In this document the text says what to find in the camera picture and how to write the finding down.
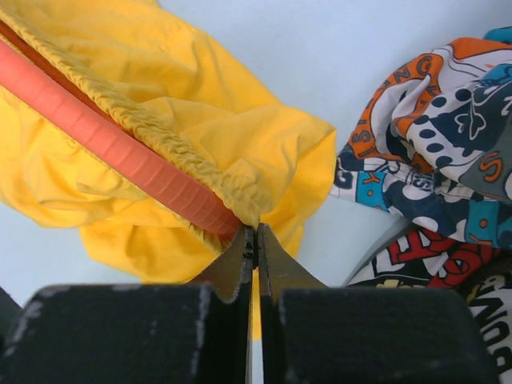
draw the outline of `white surface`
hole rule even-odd
[[[283,102],[336,126],[338,148],[392,70],[457,37],[481,37],[491,28],[512,24],[510,0],[161,4],[213,35]],[[339,285],[369,247],[403,224],[388,214],[329,198],[307,223],[299,259],[324,282]],[[133,280],[87,259],[75,231],[42,230],[0,208],[0,284],[18,302],[50,283]],[[262,382],[257,366],[254,374],[254,383]]]

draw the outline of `yellow fabric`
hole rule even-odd
[[[281,104],[212,38],[151,0],[2,0],[10,26],[123,129],[296,255],[325,199],[334,129]],[[89,255],[148,282],[185,282],[222,250],[0,87],[0,199],[79,227]]]

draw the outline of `multicolored cloth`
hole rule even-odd
[[[397,69],[338,155],[331,194],[419,227],[350,286],[451,288],[512,382],[512,28]]]

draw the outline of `yellow cloth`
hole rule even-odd
[[[152,0],[2,0],[0,19],[123,129],[296,255],[335,166],[334,129],[281,104],[212,38]],[[79,227],[89,255],[185,282],[225,244],[148,198],[0,87],[0,199]]]

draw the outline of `printed fabric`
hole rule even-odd
[[[332,195],[512,248],[512,30],[486,37],[421,54],[384,81],[338,155]]]

